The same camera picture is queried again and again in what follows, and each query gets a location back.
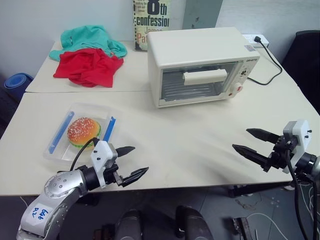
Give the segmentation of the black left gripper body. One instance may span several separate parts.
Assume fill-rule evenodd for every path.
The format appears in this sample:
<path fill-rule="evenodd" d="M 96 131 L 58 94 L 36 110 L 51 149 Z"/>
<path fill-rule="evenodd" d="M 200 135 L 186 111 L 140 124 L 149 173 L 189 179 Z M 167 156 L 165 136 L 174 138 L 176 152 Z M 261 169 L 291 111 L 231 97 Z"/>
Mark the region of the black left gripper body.
<path fill-rule="evenodd" d="M 114 163 L 111 167 L 106 167 L 103 171 L 103 178 L 106 185 L 117 184 L 118 186 L 125 187 L 124 178 L 118 174 L 119 166 Z"/>

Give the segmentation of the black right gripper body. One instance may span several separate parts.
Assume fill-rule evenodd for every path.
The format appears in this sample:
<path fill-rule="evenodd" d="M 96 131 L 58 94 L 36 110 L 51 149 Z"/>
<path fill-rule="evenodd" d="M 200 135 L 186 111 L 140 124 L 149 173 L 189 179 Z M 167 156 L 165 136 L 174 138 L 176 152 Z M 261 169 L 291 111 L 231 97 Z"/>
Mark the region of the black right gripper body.
<path fill-rule="evenodd" d="M 285 169 L 287 167 L 286 153 L 291 152 L 297 146 L 297 138 L 292 136 L 290 139 L 286 139 L 284 135 L 280 136 L 276 141 L 273 151 L 269 156 L 269 163 L 276 169 Z"/>

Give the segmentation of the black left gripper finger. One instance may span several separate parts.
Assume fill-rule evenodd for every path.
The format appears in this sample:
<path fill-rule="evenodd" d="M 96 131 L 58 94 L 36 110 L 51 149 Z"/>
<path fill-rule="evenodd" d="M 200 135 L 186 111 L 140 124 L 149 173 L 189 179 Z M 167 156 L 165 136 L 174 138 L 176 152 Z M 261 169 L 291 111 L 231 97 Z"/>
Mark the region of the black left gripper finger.
<path fill-rule="evenodd" d="M 144 167 L 133 171 L 129 176 L 122 178 L 121 186 L 124 188 L 138 181 L 148 170 L 149 167 Z"/>
<path fill-rule="evenodd" d="M 127 155 L 128 153 L 130 153 L 131 151 L 135 150 L 136 148 L 134 146 L 124 146 L 124 147 L 119 147 L 116 148 L 116 152 L 117 152 L 117 157 L 122 157 Z"/>

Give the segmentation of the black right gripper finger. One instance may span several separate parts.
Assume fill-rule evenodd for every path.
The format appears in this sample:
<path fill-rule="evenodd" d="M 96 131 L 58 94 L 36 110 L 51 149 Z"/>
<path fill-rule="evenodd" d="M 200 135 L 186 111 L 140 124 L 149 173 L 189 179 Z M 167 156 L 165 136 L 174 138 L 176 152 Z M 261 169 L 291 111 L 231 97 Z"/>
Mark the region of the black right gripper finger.
<path fill-rule="evenodd" d="M 260 129 L 260 128 L 247 128 L 246 131 L 250 133 L 255 138 L 262 140 L 264 142 L 269 142 L 272 144 L 276 144 L 278 139 L 280 138 L 279 135 L 271 133 L 269 131 Z"/>
<path fill-rule="evenodd" d="M 265 157 L 257 151 L 243 145 L 232 144 L 234 150 L 244 158 L 258 164 L 265 172 L 268 172 L 271 168 L 269 164 L 269 158 Z"/>

